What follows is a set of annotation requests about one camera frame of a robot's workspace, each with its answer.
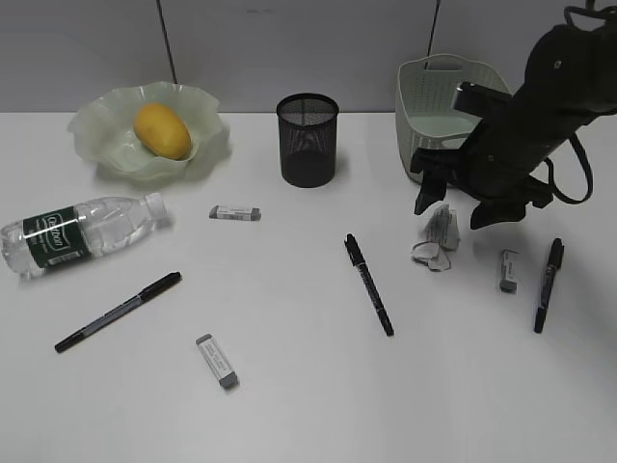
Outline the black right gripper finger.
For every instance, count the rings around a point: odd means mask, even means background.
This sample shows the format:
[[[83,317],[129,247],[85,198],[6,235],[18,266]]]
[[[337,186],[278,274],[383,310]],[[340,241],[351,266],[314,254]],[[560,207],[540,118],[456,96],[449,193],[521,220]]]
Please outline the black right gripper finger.
[[[519,197],[480,197],[471,213],[469,224],[472,230],[480,230],[499,223],[520,222],[526,215],[528,200]]]
[[[424,170],[420,190],[416,196],[414,214],[421,215],[434,203],[444,199],[447,189],[448,172],[446,170]]]

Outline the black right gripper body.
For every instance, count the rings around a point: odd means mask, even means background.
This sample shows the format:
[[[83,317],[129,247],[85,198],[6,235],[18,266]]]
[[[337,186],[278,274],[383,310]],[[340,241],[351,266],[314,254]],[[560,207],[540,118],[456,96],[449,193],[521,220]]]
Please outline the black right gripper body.
[[[500,151],[491,130],[480,124],[458,149],[417,149],[410,171],[446,170],[447,187],[453,186],[472,198],[519,197],[542,208],[552,201],[548,184],[532,177],[530,169],[519,165],[512,154]]]

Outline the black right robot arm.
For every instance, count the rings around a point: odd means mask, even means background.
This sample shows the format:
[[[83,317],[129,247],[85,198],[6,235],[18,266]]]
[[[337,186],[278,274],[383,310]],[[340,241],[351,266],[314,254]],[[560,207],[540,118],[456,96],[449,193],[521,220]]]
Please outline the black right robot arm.
[[[616,112],[616,9],[568,7],[564,16],[533,47],[513,95],[470,82],[458,86],[454,109],[479,122],[458,149],[416,149],[410,170],[422,176],[417,215],[443,200],[447,186],[477,200],[474,230],[520,222],[529,204],[575,204],[557,187],[550,160],[565,142],[587,182],[583,199],[590,199],[593,173],[577,131]]]

